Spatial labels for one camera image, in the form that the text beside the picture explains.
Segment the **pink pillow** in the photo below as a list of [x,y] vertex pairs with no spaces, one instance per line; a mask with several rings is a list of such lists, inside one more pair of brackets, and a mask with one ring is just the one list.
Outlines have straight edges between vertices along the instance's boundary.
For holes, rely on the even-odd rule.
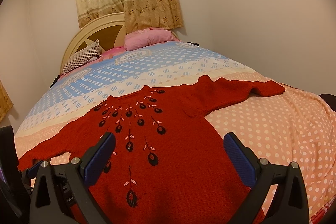
[[125,36],[126,51],[137,50],[157,43],[179,41],[173,33],[163,28],[146,28],[131,32]]

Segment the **polka dot bed cover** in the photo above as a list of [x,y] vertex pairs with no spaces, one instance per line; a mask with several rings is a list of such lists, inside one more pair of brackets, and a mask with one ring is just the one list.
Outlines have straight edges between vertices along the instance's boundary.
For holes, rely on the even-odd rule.
[[[165,42],[126,51],[114,48],[61,77],[31,109],[15,135],[22,156],[55,136],[108,96],[123,96],[145,85],[194,84],[213,80],[267,78],[216,52],[190,43]],[[311,223],[319,223],[335,201],[335,111],[323,98],[291,86],[281,96],[252,97],[207,116],[219,135],[234,132],[257,155],[276,164],[299,163]]]

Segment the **cream wooden headboard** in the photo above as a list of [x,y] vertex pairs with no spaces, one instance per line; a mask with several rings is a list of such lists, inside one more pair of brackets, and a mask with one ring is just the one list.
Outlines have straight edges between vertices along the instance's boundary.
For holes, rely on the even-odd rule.
[[104,53],[112,48],[123,46],[125,36],[125,16],[123,12],[104,15],[89,22],[70,41],[63,55],[60,72],[72,55],[88,47],[95,40],[100,40],[101,52]]

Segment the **striped grey pillow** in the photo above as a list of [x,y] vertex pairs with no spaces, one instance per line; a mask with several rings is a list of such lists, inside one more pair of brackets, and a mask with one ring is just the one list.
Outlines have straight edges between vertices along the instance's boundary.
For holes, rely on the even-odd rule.
[[99,39],[95,40],[91,45],[76,52],[72,55],[63,66],[60,75],[66,75],[70,71],[86,65],[87,63],[97,60],[101,57],[101,49]]

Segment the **beige side window curtain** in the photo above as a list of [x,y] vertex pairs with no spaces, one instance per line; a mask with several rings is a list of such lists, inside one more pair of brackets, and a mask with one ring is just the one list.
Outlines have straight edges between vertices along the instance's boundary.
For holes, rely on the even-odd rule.
[[6,89],[0,81],[0,122],[5,118],[12,107],[13,102],[11,101]]

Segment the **red knitted embroidered sweater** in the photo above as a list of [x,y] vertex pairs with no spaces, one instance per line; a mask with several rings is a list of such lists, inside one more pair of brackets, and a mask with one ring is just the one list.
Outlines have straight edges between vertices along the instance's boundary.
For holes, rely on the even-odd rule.
[[202,76],[193,85],[109,96],[27,151],[19,168],[66,152],[82,157],[111,132],[115,153],[90,192],[112,223],[227,223],[249,189],[206,116],[251,94],[270,97],[284,90],[274,81]]

